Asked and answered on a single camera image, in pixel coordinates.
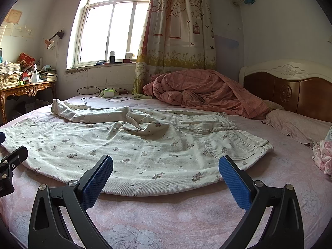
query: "window sill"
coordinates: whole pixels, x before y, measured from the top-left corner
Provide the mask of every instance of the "window sill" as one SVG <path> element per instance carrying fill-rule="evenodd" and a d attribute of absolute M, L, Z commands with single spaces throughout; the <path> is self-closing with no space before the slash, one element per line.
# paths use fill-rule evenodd
<path fill-rule="evenodd" d="M 125 64 L 109 64 L 109 65 L 88 65 L 88 66 L 80 66 L 80 67 L 73 67 L 66 70 L 66 74 L 70 73 L 78 73 L 82 71 L 87 71 L 88 69 L 95 69 L 101 67 L 113 67 L 113 66 L 136 66 L 136 63 L 125 63 Z"/>

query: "red box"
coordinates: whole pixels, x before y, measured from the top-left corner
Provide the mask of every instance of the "red box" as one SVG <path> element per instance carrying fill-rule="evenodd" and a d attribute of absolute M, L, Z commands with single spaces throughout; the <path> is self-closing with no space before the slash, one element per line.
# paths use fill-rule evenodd
<path fill-rule="evenodd" d="M 32 58 L 31 56 L 29 56 L 29 55 L 27 55 L 25 53 L 21 53 L 17 62 L 18 63 L 24 62 L 27 65 L 34 65 L 34 61 L 35 60 L 36 59 Z"/>

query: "blue gripper pad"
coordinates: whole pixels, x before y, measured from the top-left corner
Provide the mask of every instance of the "blue gripper pad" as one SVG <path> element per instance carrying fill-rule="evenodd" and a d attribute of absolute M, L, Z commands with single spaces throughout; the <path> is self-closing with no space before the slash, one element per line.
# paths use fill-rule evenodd
<path fill-rule="evenodd" d="M 219 172 L 230 189 L 237 205 L 241 209 L 248 210 L 252 203 L 251 192 L 225 156 L 219 159 Z"/>
<path fill-rule="evenodd" d="M 81 206 L 84 210 L 92 208 L 113 171 L 113 159 L 107 156 L 95 170 L 93 177 L 82 190 Z"/>
<path fill-rule="evenodd" d="M 0 132 L 0 144 L 5 142 L 6 140 L 6 135 L 4 132 Z"/>

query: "window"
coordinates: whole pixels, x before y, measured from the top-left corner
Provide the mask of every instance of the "window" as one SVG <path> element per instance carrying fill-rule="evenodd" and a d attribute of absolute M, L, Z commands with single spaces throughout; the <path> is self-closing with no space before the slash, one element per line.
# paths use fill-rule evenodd
<path fill-rule="evenodd" d="M 111 51 L 116 59 L 124 59 L 126 52 L 137 58 L 149 1 L 89 0 L 77 40 L 75 66 L 108 60 Z"/>

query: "curtain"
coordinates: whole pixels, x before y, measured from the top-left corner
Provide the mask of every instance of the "curtain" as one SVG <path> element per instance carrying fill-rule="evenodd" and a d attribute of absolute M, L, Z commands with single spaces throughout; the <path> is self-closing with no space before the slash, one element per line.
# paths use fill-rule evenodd
<path fill-rule="evenodd" d="M 215 69 L 214 38 L 210 0 L 150 0 L 133 94 L 154 74 Z"/>

